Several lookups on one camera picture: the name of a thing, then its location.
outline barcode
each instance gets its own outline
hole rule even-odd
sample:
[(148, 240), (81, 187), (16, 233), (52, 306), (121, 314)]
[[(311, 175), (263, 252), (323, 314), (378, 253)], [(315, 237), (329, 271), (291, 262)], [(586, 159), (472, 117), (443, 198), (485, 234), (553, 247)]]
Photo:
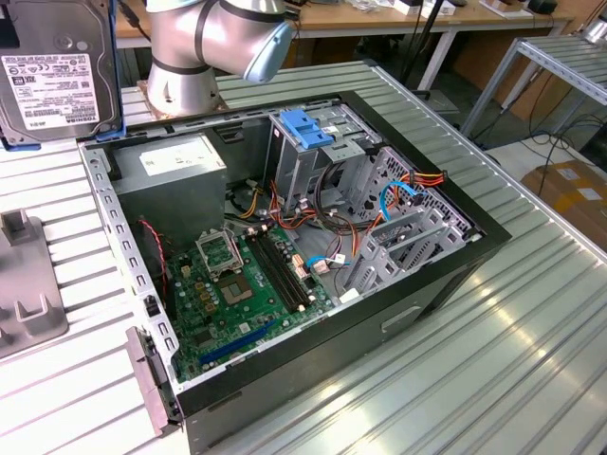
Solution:
[(72, 114), (94, 114), (95, 108), (92, 106), (87, 107), (74, 107), (72, 109)]
[(44, 117), (44, 116), (59, 116), (59, 109), (41, 109), (39, 111), (26, 111), (26, 117)]
[(65, 119), (67, 120), (67, 123), (81, 123), (83, 121), (95, 121), (96, 118), (95, 117), (84, 117), (84, 116), (65, 116)]

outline table leg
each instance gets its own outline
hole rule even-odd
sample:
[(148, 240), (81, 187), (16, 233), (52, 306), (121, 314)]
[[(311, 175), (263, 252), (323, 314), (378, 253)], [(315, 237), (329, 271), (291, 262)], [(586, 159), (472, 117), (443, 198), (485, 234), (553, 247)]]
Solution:
[(510, 69), (512, 64), (516, 62), (517, 57), (519, 57), (518, 39), (514, 40), (512, 45), (510, 45), (510, 48), (502, 59), (502, 62), (495, 70), (495, 73), (493, 73), (493, 76), (491, 76), (491, 79), (487, 83), (485, 90), (483, 90), (483, 93), (481, 94), (480, 98), (478, 99), (478, 101), (476, 101), (476, 104), (474, 104), (474, 107), (470, 111), (468, 118), (466, 118), (464, 125), (462, 125), (461, 132), (464, 136), (467, 137), (472, 132), (474, 125), (476, 125), (476, 122), (485, 111), (485, 108), (493, 98), (493, 94), (497, 90), (497, 87), (500, 85), (500, 83), (502, 83), (502, 81), (506, 77), (508, 70)]
[(438, 70), (445, 61), (445, 57), (447, 57), (447, 53), (451, 48), (451, 44), (453, 43), (456, 34), (457, 31), (450, 29), (441, 35), (440, 40), (438, 41), (438, 46), (434, 50), (430, 63), (426, 68), (426, 72), (421, 78), (421, 82), (417, 86), (418, 90), (430, 90), (432, 83), (438, 74)]
[[(564, 30), (565, 26), (566, 26), (566, 24), (564, 22), (555, 24), (550, 29), (550, 33), (548, 33), (548, 36), (560, 35), (562, 33), (562, 31)], [(510, 93), (508, 93), (508, 96), (504, 100), (504, 103), (502, 104), (503, 108), (506, 109), (506, 107), (509, 106), (510, 103), (512, 103), (514, 100), (516, 100), (516, 97), (518, 97), (521, 94), (524, 87), (527, 85), (527, 83), (531, 79), (531, 76), (533, 76), (533, 73), (535, 73), (537, 70), (538, 70), (538, 64), (531, 62), (530, 64), (527, 65), (527, 68), (524, 69), (523, 74), (516, 81), (516, 83), (512, 87), (512, 90), (510, 90)]]

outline motherboard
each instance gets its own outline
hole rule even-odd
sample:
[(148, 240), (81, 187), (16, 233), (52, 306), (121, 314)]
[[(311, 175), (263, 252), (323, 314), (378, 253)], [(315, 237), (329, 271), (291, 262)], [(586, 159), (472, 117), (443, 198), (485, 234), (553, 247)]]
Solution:
[(333, 308), (280, 227), (238, 237), (221, 231), (196, 244), (167, 262), (175, 280), (180, 382)]

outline yellow wire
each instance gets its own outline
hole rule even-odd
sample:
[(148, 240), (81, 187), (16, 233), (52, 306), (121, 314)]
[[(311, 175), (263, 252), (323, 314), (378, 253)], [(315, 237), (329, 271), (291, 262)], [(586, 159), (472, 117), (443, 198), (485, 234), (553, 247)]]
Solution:
[(253, 213), (255, 213), (255, 208), (257, 207), (257, 195), (258, 194), (259, 194), (259, 192), (257, 190), (255, 190), (255, 192), (253, 193), (253, 200), (250, 203), (250, 208), (242, 215), (238, 215), (238, 217), (240, 219), (245, 220), (245, 219), (249, 218)]

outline metal shelf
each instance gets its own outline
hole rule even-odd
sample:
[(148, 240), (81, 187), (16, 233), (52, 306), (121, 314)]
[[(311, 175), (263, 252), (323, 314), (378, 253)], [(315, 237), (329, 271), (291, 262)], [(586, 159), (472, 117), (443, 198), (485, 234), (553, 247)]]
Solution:
[[(472, 132), (498, 86), (521, 55), (568, 82), (600, 104), (607, 105), (607, 49), (587, 43), (579, 36), (521, 38), (512, 43), (487, 83), (483, 94), (476, 101), (462, 126), (461, 131), (464, 136), (469, 136)], [(520, 93), (526, 82), (517, 84), (519, 87), (517, 92)]]

